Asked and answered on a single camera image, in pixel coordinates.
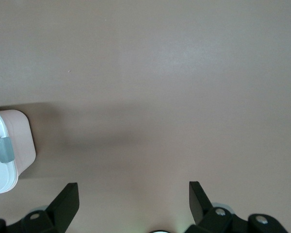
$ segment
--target beige tabletop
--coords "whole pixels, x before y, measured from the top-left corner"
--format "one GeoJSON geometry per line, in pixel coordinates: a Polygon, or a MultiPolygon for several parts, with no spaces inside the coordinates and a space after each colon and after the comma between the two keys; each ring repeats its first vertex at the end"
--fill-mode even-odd
{"type": "Polygon", "coordinates": [[[78,182],[67,233],[183,233],[189,181],[291,232],[291,0],[0,0],[0,110],[37,157],[8,224],[78,182]]]}

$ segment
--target silver bolt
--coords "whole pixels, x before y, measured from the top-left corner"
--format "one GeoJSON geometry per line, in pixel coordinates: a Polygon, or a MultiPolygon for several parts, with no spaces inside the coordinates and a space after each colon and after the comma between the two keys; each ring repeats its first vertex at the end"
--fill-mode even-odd
{"type": "Polygon", "coordinates": [[[267,219],[265,217],[261,216],[261,215],[256,216],[256,220],[259,223],[262,223],[262,224],[267,224],[268,223],[267,219]]]}
{"type": "Polygon", "coordinates": [[[225,215],[225,211],[223,209],[216,209],[215,212],[217,213],[217,215],[221,215],[224,216],[225,215]]]}
{"type": "Polygon", "coordinates": [[[33,220],[33,219],[39,218],[39,216],[40,216],[40,215],[39,215],[38,213],[33,214],[33,215],[30,216],[30,220],[33,220]]]}

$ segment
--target container lid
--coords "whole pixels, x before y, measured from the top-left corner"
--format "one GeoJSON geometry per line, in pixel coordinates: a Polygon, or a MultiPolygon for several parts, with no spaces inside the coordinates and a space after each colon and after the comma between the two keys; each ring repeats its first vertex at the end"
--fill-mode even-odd
{"type": "Polygon", "coordinates": [[[18,173],[11,139],[0,117],[0,193],[11,190],[16,185],[17,180],[18,173]]]}

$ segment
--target metal screw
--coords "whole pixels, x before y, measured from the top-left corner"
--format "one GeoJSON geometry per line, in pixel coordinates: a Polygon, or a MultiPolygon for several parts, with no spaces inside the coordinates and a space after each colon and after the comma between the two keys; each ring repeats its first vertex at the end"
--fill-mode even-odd
{"type": "Polygon", "coordinates": [[[267,219],[265,217],[261,216],[261,215],[256,216],[256,220],[259,223],[262,223],[262,224],[267,224],[268,223],[267,219]]]}
{"type": "Polygon", "coordinates": [[[216,209],[215,212],[217,213],[217,215],[221,215],[224,216],[225,215],[225,211],[223,209],[216,209]]]}
{"type": "Polygon", "coordinates": [[[33,214],[33,215],[30,216],[30,220],[39,218],[39,216],[40,216],[39,213],[33,214]]]}

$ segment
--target white plastic container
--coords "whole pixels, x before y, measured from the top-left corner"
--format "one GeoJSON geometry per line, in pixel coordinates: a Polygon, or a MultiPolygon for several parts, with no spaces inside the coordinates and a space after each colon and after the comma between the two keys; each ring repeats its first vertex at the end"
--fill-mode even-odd
{"type": "Polygon", "coordinates": [[[35,160],[27,117],[17,110],[0,111],[0,193],[15,187],[18,176],[35,160]]]}

